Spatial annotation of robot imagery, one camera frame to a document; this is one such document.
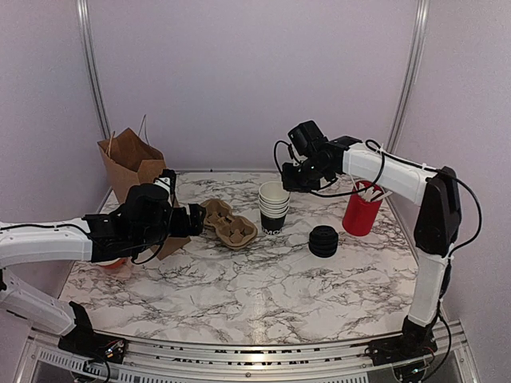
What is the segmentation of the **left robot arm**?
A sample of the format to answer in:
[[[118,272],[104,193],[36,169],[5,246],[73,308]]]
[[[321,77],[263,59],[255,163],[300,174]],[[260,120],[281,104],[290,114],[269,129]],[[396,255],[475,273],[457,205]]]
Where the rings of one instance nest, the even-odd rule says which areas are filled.
[[[36,289],[10,267],[49,261],[103,263],[136,260],[151,247],[162,250],[169,238],[199,235],[206,210],[199,204],[175,207],[169,183],[157,181],[130,189],[126,201],[109,214],[85,215],[56,223],[1,225],[1,307],[35,328],[66,336],[84,355],[101,348],[89,328],[85,309]]]

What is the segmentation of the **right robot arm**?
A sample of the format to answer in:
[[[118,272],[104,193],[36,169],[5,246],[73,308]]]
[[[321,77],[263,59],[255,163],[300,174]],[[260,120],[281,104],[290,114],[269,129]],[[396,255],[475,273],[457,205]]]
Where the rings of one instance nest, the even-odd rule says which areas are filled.
[[[451,259],[461,224],[458,179],[453,169],[429,168],[388,154],[374,140],[350,136],[328,140],[322,133],[289,133],[289,152],[302,161],[283,164],[279,172],[290,192],[318,195],[322,180],[349,175],[368,181],[419,206],[414,229],[418,277],[408,315],[395,345],[413,357],[426,345],[439,316],[450,280]]]

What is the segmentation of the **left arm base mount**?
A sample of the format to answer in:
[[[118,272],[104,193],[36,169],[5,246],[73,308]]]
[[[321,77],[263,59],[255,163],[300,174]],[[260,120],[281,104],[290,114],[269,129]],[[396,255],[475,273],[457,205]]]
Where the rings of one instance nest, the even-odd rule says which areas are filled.
[[[103,357],[106,361],[121,364],[127,340],[96,332],[85,308],[76,302],[70,302],[69,305],[75,316],[75,327],[67,335],[60,336],[58,348],[85,357]]]

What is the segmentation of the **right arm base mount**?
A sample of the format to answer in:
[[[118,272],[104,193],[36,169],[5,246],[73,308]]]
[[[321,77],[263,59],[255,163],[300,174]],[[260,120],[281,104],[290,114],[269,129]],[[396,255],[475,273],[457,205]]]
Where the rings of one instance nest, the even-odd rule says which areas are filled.
[[[438,350],[433,336],[418,342],[413,336],[398,335],[370,341],[364,350],[373,365],[386,365],[416,357],[432,356]]]

